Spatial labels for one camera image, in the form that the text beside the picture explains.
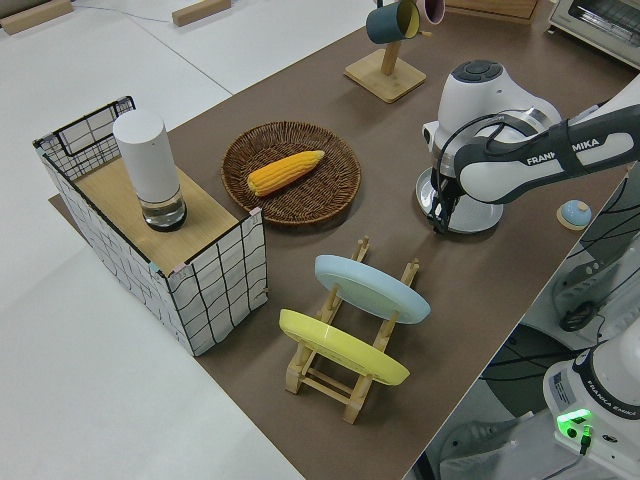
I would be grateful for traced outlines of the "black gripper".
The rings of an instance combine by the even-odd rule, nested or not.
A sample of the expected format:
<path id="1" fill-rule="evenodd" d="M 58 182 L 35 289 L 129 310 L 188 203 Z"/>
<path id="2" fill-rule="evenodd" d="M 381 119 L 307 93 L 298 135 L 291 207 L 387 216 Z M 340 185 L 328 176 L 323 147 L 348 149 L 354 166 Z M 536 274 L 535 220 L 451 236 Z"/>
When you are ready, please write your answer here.
<path id="1" fill-rule="evenodd" d="M 449 231 L 451 216 L 460 197 L 460 187 L 454 176 L 438 172 L 439 197 L 432 199 L 432 224 L 437 234 Z"/>

